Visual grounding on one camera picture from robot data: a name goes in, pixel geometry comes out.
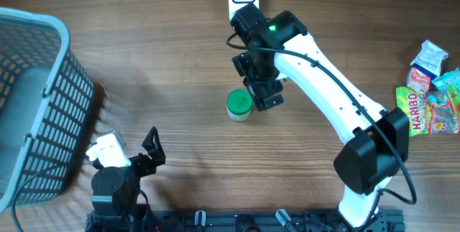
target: gray plastic basket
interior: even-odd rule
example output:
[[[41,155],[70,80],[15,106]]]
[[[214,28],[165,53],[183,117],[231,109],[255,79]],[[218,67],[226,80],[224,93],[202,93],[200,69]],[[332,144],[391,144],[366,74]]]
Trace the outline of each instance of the gray plastic basket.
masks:
[[[86,133],[94,88],[69,45],[59,19],[0,8],[0,213],[29,176],[72,161]],[[69,171],[35,178],[17,205],[53,199]]]

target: wood grain surface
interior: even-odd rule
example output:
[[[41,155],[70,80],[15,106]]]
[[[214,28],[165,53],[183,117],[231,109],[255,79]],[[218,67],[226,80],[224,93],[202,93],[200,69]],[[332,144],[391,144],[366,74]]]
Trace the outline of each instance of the wood grain surface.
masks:
[[[228,48],[227,0],[0,0],[0,6],[51,14],[71,34],[71,49],[106,99],[96,136],[118,129],[126,154],[156,126],[167,155],[141,181],[154,210],[304,210],[333,208],[343,182],[333,160],[343,145],[323,114],[293,83],[285,103],[226,115],[226,97],[243,88]],[[460,0],[261,0],[270,17],[293,12],[329,60],[370,98],[395,107],[395,88],[426,39],[460,66]],[[418,193],[404,210],[408,231],[460,231],[460,136],[417,136],[407,161]],[[95,170],[82,168],[51,203],[18,210],[26,231],[82,231]],[[409,197],[403,176],[389,188]],[[11,213],[0,231],[13,231]]]

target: small robot arm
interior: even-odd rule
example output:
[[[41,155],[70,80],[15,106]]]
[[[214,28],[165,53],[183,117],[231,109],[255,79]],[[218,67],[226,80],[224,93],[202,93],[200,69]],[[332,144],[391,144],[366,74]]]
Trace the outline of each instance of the small robot arm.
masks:
[[[232,12],[232,2],[230,25],[235,34],[227,44],[246,50],[233,63],[257,109],[267,110],[284,101],[282,79],[291,79],[303,90],[345,145],[334,160],[346,185],[339,212],[355,230],[368,226],[378,212],[382,191],[389,191],[383,188],[408,158],[408,117],[399,108],[387,112],[346,79],[294,14],[284,11],[269,19],[252,1],[240,1]],[[244,46],[230,43],[235,36]],[[415,190],[411,193],[409,203],[414,204]]]
[[[85,232],[146,231],[161,232],[161,224],[140,189],[142,177],[153,175],[166,161],[155,127],[142,142],[147,154],[128,158],[123,153],[123,137],[110,131],[97,138],[86,152],[98,172],[91,180],[94,211],[86,217]],[[144,196],[146,203],[137,203]]]

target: black cable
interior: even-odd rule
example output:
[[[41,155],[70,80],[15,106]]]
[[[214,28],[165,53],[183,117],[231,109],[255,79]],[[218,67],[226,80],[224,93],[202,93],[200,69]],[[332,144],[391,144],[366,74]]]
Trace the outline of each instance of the black cable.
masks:
[[[389,194],[395,196],[397,199],[403,201],[404,203],[410,204],[410,205],[414,205],[417,202],[417,193],[415,192],[414,184],[412,182],[412,179],[410,179],[408,169],[406,168],[403,160],[401,159],[401,156],[397,153],[395,147],[392,145],[391,141],[387,138],[385,133],[380,129],[380,127],[378,127],[378,125],[375,123],[375,121],[372,119],[372,117],[367,113],[367,109],[365,107],[363,107],[358,102],[357,99],[355,99],[355,97],[350,93],[348,88],[346,88],[346,86],[333,73],[331,73],[331,71],[329,71],[326,67],[322,66],[322,64],[320,64],[319,61],[314,60],[314,59],[312,59],[312,58],[310,58],[310,57],[308,57],[306,55],[302,55],[302,54],[300,54],[298,52],[293,52],[293,51],[289,51],[289,50],[271,49],[271,48],[261,48],[261,47],[253,47],[253,48],[248,49],[247,47],[233,45],[232,43],[230,43],[230,41],[235,36],[236,36],[236,33],[232,34],[227,39],[226,43],[227,43],[228,46],[236,48],[236,49],[240,49],[240,50],[251,50],[251,51],[273,52],[273,53],[277,52],[277,53],[284,53],[284,54],[287,54],[287,55],[296,56],[296,57],[299,57],[299,58],[304,59],[304,60],[308,61],[309,63],[311,63],[311,66],[313,68],[317,67],[320,70],[322,70],[325,74],[327,74],[327,76],[329,76],[330,79],[332,79],[340,87],[340,89],[342,89],[342,91],[349,97],[349,99],[351,100],[353,105],[358,108],[358,111],[360,113],[362,113],[362,115],[372,125],[374,130],[384,139],[385,144],[388,146],[388,148],[391,151],[392,155],[395,157],[398,165],[400,166],[400,169],[401,169],[402,173],[404,174],[404,178],[405,178],[406,183],[408,184],[409,191],[410,191],[410,196],[411,196],[412,200],[408,200],[407,198],[404,198],[403,196],[397,194],[396,192],[394,192],[394,191],[392,191],[390,189],[381,188],[381,189],[379,189],[379,191],[377,193],[378,198],[374,201],[374,204],[372,206],[373,210],[371,210],[371,212],[369,213],[368,217],[366,218],[366,221],[369,221],[370,217],[372,217],[372,215],[374,214],[375,210],[377,209],[377,205],[378,205],[378,202],[380,200],[380,196],[382,195],[383,192],[388,192]]]
[[[246,46],[241,46],[241,45],[234,45],[232,43],[230,43],[230,41],[233,39],[233,37],[235,37],[237,35],[237,33],[234,33],[232,35],[230,35],[230,37],[227,39],[226,41],[226,44],[234,49],[238,49],[238,50],[248,50]]]
[[[143,221],[146,221],[147,220],[147,217],[149,216],[149,212],[150,212],[150,205],[149,205],[149,199],[147,198],[147,195],[145,194],[145,192],[143,190],[140,190],[139,189],[139,193],[144,196],[144,199],[145,199],[145,205],[147,206],[147,209],[145,211],[145,216],[144,218],[142,219]]]
[[[362,225],[356,230],[356,232],[362,232],[364,229],[366,229],[368,226],[370,226],[374,221],[372,220],[372,216],[375,214],[375,210],[377,209],[377,206],[379,205],[380,197],[382,197],[383,193],[380,192],[380,190],[377,191],[377,195],[375,196],[374,202],[372,203],[371,210],[369,211],[369,214],[367,215],[366,219],[362,223]]]
[[[11,215],[13,216],[13,221],[14,221],[14,225],[16,226],[17,230],[19,232],[24,232],[22,230],[22,227],[21,227],[21,224],[19,224],[19,221],[17,220],[17,214],[16,214],[16,201],[17,201],[17,198],[19,197],[19,194],[21,193],[22,189],[24,189],[24,187],[30,183],[34,178],[40,176],[40,175],[43,175],[45,174],[46,172],[49,172],[51,170],[54,170],[56,168],[59,168],[59,167],[70,167],[70,166],[73,166],[74,164],[80,164],[81,162],[83,162],[83,160],[85,160],[85,158],[82,158],[82,159],[74,159],[73,161],[70,161],[70,162],[67,162],[65,164],[55,164],[53,165],[52,167],[48,167],[46,169],[43,169],[42,171],[38,172],[37,174],[27,178],[19,187],[18,189],[16,190],[15,194],[14,194],[14,197],[13,197],[13,202],[11,204]]]

